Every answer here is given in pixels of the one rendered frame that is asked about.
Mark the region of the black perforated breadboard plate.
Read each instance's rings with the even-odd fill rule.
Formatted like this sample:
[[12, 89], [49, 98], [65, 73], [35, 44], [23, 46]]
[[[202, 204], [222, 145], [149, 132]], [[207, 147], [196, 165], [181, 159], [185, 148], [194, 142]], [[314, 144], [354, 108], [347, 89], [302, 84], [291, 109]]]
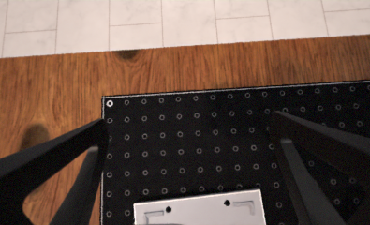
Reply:
[[[266, 225], [300, 225], [269, 134], [273, 111], [370, 138], [370, 80], [101, 96], [110, 139], [99, 225], [135, 225], [137, 202], [253, 188]], [[347, 223], [363, 187], [292, 143]]]

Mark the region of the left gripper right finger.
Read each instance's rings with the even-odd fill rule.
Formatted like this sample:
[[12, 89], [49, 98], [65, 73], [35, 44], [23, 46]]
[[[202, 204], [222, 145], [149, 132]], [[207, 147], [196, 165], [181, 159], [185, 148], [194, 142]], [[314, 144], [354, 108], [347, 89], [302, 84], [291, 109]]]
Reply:
[[[370, 138], [273, 111], [269, 134], [300, 225], [370, 225]], [[305, 168], [292, 141], [360, 183], [364, 199], [346, 223]]]

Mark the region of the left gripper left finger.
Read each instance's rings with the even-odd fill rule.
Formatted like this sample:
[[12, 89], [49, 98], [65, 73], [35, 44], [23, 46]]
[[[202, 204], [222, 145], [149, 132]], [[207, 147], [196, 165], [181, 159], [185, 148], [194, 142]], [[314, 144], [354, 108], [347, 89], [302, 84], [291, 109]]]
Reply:
[[26, 197], [87, 149], [76, 180], [49, 225], [89, 225], [110, 135], [98, 118], [61, 136], [0, 158], [0, 225], [35, 225]]

